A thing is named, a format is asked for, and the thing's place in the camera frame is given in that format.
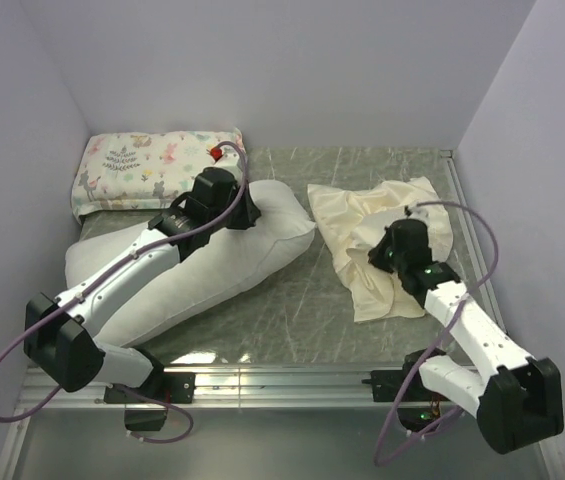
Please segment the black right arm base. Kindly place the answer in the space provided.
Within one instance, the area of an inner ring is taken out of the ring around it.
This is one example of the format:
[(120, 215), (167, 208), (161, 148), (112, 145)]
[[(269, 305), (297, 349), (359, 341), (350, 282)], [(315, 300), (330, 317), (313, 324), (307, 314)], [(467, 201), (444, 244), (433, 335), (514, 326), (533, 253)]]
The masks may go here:
[[(405, 356), (400, 369), (372, 370), (369, 376), (361, 381), (369, 385), (375, 403), (393, 402), (403, 381), (422, 355), (423, 350)], [(409, 383), (397, 410), (397, 420), (407, 432), (419, 432), (441, 417), (440, 402), (446, 398), (423, 386), (421, 376), (416, 373)]]

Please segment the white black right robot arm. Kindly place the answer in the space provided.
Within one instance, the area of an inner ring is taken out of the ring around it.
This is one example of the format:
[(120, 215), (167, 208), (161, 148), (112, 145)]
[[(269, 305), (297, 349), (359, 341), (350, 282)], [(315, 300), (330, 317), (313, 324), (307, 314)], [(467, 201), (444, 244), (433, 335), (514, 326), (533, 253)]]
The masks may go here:
[(518, 346), (472, 298), (456, 272), (434, 261), (424, 221), (408, 217), (386, 227), (369, 262), (396, 274), (404, 290), (440, 322), (441, 334), (451, 336), (474, 365), (467, 369), (436, 345), (428, 347), (403, 374), (395, 406), (406, 394), (417, 400), (438, 394), (473, 416), (484, 440), (499, 454), (563, 432), (558, 367)]

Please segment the cream satin pillowcase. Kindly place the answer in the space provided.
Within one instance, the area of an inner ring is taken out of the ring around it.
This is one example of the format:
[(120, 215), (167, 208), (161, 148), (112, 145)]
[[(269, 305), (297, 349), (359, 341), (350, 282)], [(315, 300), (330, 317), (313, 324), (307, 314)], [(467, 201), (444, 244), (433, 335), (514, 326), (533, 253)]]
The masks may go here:
[(335, 273), (351, 293), (354, 321), (424, 316), (424, 309), (404, 291), (398, 277), (373, 267), (368, 253), (385, 228), (404, 217), (407, 206), (438, 199), (429, 180), (389, 180), (358, 191), (310, 184), (307, 195)]

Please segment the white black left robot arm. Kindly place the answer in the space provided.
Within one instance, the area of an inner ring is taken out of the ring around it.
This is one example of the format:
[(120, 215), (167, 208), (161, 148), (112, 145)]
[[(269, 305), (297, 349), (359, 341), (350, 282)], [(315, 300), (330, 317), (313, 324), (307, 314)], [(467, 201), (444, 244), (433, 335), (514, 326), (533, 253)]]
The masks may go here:
[(26, 306), (26, 356), (63, 390), (93, 381), (121, 384), (141, 402), (163, 390), (162, 365), (133, 348), (97, 340), (112, 316), (156, 277), (205, 247), (218, 230), (246, 230), (260, 212), (245, 180), (218, 167), (195, 178), (144, 227), (132, 244), (80, 285), (55, 298), (36, 295)]

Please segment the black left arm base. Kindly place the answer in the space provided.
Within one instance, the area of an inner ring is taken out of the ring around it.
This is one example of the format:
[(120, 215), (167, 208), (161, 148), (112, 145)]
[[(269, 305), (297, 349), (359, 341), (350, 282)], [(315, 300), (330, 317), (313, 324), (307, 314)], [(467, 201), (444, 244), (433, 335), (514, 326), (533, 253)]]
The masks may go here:
[(171, 407), (192, 403), (195, 387), (193, 372), (160, 372), (137, 388), (106, 387), (103, 402), (124, 406), (124, 425), (132, 434), (154, 433), (166, 425)]

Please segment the white pillow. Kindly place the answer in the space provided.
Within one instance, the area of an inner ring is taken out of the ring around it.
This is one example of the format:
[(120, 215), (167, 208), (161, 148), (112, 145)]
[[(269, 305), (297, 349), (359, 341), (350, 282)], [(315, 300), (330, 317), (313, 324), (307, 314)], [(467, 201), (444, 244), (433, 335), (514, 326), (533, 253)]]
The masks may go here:
[(250, 184), (250, 194), (261, 212), (254, 227), (214, 233), (208, 245), (121, 307), (95, 339), (120, 347), (144, 343), (252, 289), (302, 255), (314, 239), (315, 223), (291, 188), (260, 180)]

